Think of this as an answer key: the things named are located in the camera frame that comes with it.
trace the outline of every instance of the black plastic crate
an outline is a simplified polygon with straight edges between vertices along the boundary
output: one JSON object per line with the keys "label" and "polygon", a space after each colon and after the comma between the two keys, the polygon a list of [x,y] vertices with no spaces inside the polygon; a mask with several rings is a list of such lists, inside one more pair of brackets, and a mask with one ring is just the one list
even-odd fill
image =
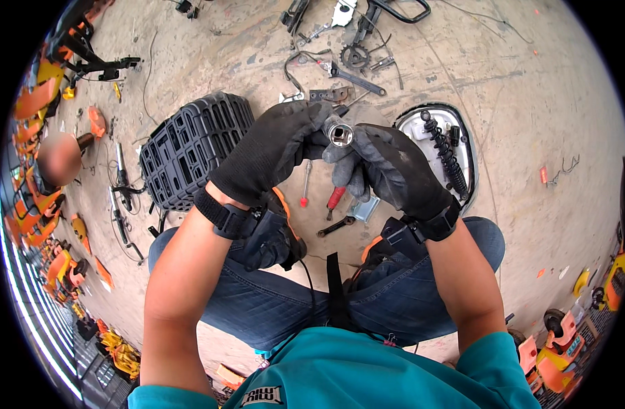
{"label": "black plastic crate", "polygon": [[188,103],[153,131],[142,146],[142,177],[156,206],[188,211],[253,123],[249,102],[237,95],[207,95]]}

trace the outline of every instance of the red screwdriver handle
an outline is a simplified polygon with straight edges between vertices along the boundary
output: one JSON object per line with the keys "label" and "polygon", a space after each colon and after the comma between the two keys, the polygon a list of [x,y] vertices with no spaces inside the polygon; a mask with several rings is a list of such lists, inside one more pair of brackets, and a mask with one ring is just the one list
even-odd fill
{"label": "red screwdriver handle", "polygon": [[346,192],[346,187],[336,187],[333,190],[333,194],[329,198],[328,204],[326,204],[326,207],[328,209],[334,209],[335,206],[337,206],[337,204],[340,202],[340,199],[342,198],[342,195],[344,194],[344,192]]}

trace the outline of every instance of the knee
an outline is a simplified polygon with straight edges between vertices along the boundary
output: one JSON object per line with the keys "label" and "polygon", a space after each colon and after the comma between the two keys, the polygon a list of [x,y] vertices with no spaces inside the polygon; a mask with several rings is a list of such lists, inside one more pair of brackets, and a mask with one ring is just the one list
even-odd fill
{"label": "knee", "polygon": [[505,255],[504,234],[499,226],[485,217],[465,217],[463,221],[492,269],[497,271]]}
{"label": "knee", "polygon": [[164,232],[160,233],[160,235],[156,237],[155,240],[153,240],[153,243],[151,243],[151,247],[149,247],[149,257],[148,257],[149,274],[151,274],[151,272],[153,271],[153,267],[155,266],[155,263],[158,261],[158,258],[160,258],[162,251],[164,250],[165,247],[167,247],[167,243],[169,243],[169,241],[172,239],[174,234],[176,234],[177,230],[178,230],[178,227],[169,228],[165,230]]}

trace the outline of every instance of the license plate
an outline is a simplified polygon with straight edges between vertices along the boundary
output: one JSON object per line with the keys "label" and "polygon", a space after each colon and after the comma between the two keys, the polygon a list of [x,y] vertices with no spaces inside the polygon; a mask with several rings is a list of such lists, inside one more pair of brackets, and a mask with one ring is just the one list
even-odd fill
{"label": "license plate", "polygon": [[576,348],[578,348],[578,345],[580,344],[581,344],[581,337],[577,336],[574,342],[570,345],[570,347],[567,348],[567,355],[571,356],[572,354],[574,354],[574,351],[576,350]]}

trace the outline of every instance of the sprocket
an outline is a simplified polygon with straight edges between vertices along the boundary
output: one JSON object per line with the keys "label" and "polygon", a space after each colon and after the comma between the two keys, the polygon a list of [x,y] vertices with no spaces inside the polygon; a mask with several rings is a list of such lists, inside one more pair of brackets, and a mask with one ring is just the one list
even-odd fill
{"label": "sprocket", "polygon": [[347,45],[340,52],[340,61],[347,68],[359,70],[369,64],[369,51],[361,45]]}

